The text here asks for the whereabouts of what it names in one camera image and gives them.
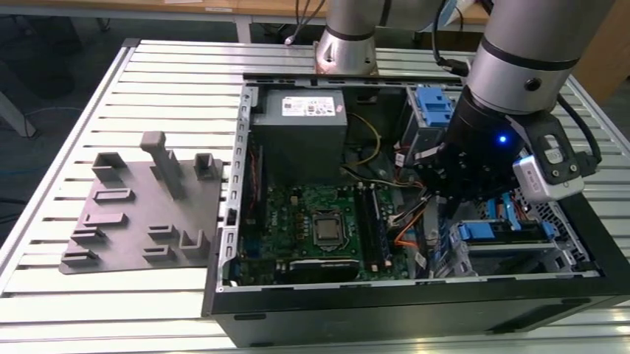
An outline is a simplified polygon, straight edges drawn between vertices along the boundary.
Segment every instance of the aluminum profile table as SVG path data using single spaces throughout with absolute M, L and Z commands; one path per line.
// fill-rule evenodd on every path
M 445 75 L 428 52 L 379 49 L 376 58 L 381 75 Z M 233 348 L 219 325 L 199 317 L 203 268 L 64 276 L 57 265 L 100 151 L 117 151 L 125 161 L 148 161 L 137 148 L 141 132 L 161 130 L 179 159 L 212 152 L 231 160 L 243 72 L 312 73 L 312 48 L 141 41 L 121 49 L 0 252 L 0 353 Z M 602 171 L 587 178 L 584 194 L 630 256 L 628 142 L 572 79 L 563 94 L 603 152 Z M 575 123 L 556 114 L 574 146 L 586 148 Z M 528 333 L 303 347 L 287 353 L 627 353 L 628 322 L 626 302 Z

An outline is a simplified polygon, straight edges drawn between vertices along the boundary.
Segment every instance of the white sticker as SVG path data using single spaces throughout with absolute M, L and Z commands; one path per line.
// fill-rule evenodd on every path
M 332 97 L 284 97 L 283 117 L 333 117 Z
M 425 268 L 425 258 L 421 256 L 420 252 L 415 253 L 415 262 L 420 266 L 421 269 Z
M 404 155 L 401 153 L 397 153 L 395 155 L 395 165 L 397 167 L 403 167 L 404 166 Z
M 231 13 L 233 10 L 229 7 L 205 7 L 205 11 L 209 13 Z

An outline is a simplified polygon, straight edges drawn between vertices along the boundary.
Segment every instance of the yellow wire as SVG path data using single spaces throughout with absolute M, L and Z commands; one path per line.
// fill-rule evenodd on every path
M 369 155 L 369 157 L 361 161 L 357 161 L 357 162 L 351 162 L 349 164 L 345 164 L 344 166 L 347 167 L 356 167 L 359 166 L 360 164 L 364 164 L 369 161 L 372 161 L 372 159 L 377 156 L 379 152 L 380 152 L 380 135 L 377 133 L 377 130 L 376 128 L 373 127 L 373 125 L 365 120 L 365 118 L 363 118 L 361 116 L 359 116 L 356 113 L 349 113 L 348 112 L 348 115 L 351 115 L 352 117 L 357 118 L 363 123 L 365 123 L 367 125 L 367 128 L 369 128 L 369 130 L 372 131 L 373 133 L 373 136 L 376 137 L 376 148 L 373 149 L 373 153 L 372 155 Z

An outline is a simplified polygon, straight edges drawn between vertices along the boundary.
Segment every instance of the wooden table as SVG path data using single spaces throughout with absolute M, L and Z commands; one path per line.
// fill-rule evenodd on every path
M 309 5 L 312 10 L 316 7 L 313 3 L 315 1 Z M 480 7 L 475 7 L 472 6 L 472 9 L 464 14 L 464 31 L 468 32 L 481 32 L 487 20 L 487 15 Z M 311 24 L 324 24 L 325 10 L 327 6 L 324 5 Z M 236 25 L 237 41 L 251 43 L 251 24 L 295 23 L 295 0 L 203 0 L 203 2 L 193 4 L 164 4 L 162 0 L 0 0 L 0 13 L 225 21 Z M 457 30 L 457 26 L 451 25 L 444 30 Z

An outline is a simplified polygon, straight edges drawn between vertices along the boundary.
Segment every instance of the wire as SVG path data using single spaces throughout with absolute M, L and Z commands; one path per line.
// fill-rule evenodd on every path
M 439 45 L 436 42 L 436 28 L 440 22 L 440 15 L 441 11 L 444 11 L 445 1 L 441 0 L 440 6 L 435 12 L 435 19 L 432 20 L 432 27 L 431 27 L 431 44 L 432 44 L 432 59 L 435 60 L 435 64 L 448 73 L 457 75 L 460 77 L 465 77 L 468 75 L 468 67 L 467 64 L 455 59 L 444 59 L 440 55 Z
M 492 0 L 479 0 L 479 2 L 481 3 L 483 10 L 489 15 L 494 8 Z
M 393 245 L 395 246 L 413 246 L 417 247 L 417 244 L 415 242 L 408 242 L 408 241 L 401 241 L 404 232 L 417 223 L 417 220 L 421 217 L 421 214 L 424 214 L 425 209 L 423 209 L 411 219 L 409 223 L 404 226 L 403 231 L 397 234 L 397 236 L 393 239 Z
M 301 11 L 301 21 L 300 21 L 300 19 L 299 19 L 299 0 L 295 0 L 295 23 L 296 23 L 297 26 L 295 27 L 293 34 L 289 35 L 287 37 L 287 39 L 284 40 L 284 44 L 288 45 L 288 46 L 295 42 L 295 39 L 297 38 L 297 34 L 299 34 L 299 31 L 301 30 L 301 28 L 311 22 L 311 20 L 315 18 L 316 14 L 321 10 L 321 7 L 324 6 L 325 0 L 320 0 L 320 3 L 315 8 L 313 13 L 311 13 L 311 16 L 308 18 L 305 18 L 305 11 L 308 10 L 309 2 L 311 2 L 311 0 L 305 0 L 304 10 Z
M 4 224 L 4 223 L 12 223 L 12 222 L 16 221 L 18 218 L 20 218 L 20 216 L 13 216 L 13 217 L 9 218 L 9 219 L 0 220 L 0 225 Z
M 404 220 L 404 218 L 407 216 L 409 216 L 411 214 L 413 214 L 421 207 L 421 205 L 424 205 L 425 203 L 428 203 L 428 200 L 431 199 L 431 195 L 425 195 L 425 189 L 420 192 L 420 195 L 419 195 L 419 202 L 417 204 L 415 204 L 411 209 L 408 209 L 405 212 L 401 212 L 400 214 L 397 215 L 393 215 L 393 218 L 392 218 L 392 223 L 397 223 L 400 220 Z
M 16 170 L 16 171 L 2 171 L 0 170 L 0 176 L 16 176 L 16 175 L 25 175 L 29 173 L 38 172 L 44 170 L 45 167 L 30 168 L 28 170 Z
M 2 197 L 0 197 L 0 203 L 26 205 L 26 202 L 20 199 L 2 198 Z
M 369 161 L 372 161 L 377 154 L 380 153 L 380 135 L 377 133 L 377 130 L 376 128 L 373 127 L 373 125 L 365 120 L 365 118 L 363 118 L 361 116 L 359 116 L 356 113 L 348 113 L 349 116 L 355 117 L 356 119 L 359 119 L 363 123 L 365 123 L 367 125 L 367 128 L 369 128 L 369 130 L 372 131 L 373 133 L 373 137 L 376 138 L 376 147 L 373 148 L 373 152 L 372 152 L 372 155 L 369 155 L 369 157 L 367 159 L 363 159 L 361 161 L 357 161 L 357 162 L 351 162 L 349 164 L 345 164 L 344 166 L 345 167 L 355 167 L 355 166 L 359 166 Z
M 572 118 L 572 121 L 578 125 L 583 136 L 587 138 L 590 150 L 592 152 L 592 156 L 595 157 L 598 163 L 602 162 L 602 150 L 599 149 L 599 144 L 598 140 L 594 138 L 592 131 L 588 128 L 588 125 L 583 121 L 582 117 L 579 116 L 578 112 L 575 112 L 575 109 L 572 109 L 571 105 L 568 104 L 567 100 L 562 97 L 560 94 L 558 94 L 558 103 L 560 104 L 560 107 L 567 111 L 568 116 Z
M 33 115 L 33 114 L 45 112 L 45 111 L 56 111 L 56 110 L 78 111 L 78 112 L 82 113 L 82 109 L 74 108 L 74 107 L 46 107 L 46 108 L 41 108 L 41 109 L 38 109 L 33 112 L 29 112 L 26 114 L 22 114 L 24 115 L 24 134 L 25 134 L 28 140 L 33 140 L 36 138 L 37 131 L 33 131 L 32 133 L 28 133 L 28 120 L 26 120 L 26 117 Z
M 24 114 L 24 116 L 28 117 L 28 116 L 32 116 L 33 114 L 37 114 L 45 111 L 56 111 L 56 110 L 78 111 L 82 113 L 82 109 L 76 108 L 76 107 L 46 107 L 46 108 L 37 109 L 33 112 L 28 112 L 26 114 Z
M 396 187 L 396 188 L 420 188 L 415 184 L 396 184 L 395 182 L 385 181 L 384 179 L 373 179 L 373 178 L 367 178 L 361 176 L 357 172 L 352 171 L 348 167 L 341 166 L 341 169 L 347 172 L 348 175 L 357 181 L 365 181 L 365 182 L 372 182 L 377 184 L 385 184 L 388 186 Z
M 463 14 L 461 14 L 461 10 L 456 6 L 455 6 L 455 11 L 459 14 L 459 29 L 456 32 L 455 44 L 459 44 L 459 41 L 461 40 L 461 35 L 463 35 Z
M 435 63 L 439 66 L 444 66 L 445 59 L 441 58 L 440 50 L 436 45 L 436 28 L 440 23 L 440 15 L 441 15 L 441 11 L 444 10 L 445 1 L 447 0 L 441 0 L 440 6 L 436 9 L 435 19 L 432 20 L 432 28 L 431 28 L 432 59 L 435 60 Z

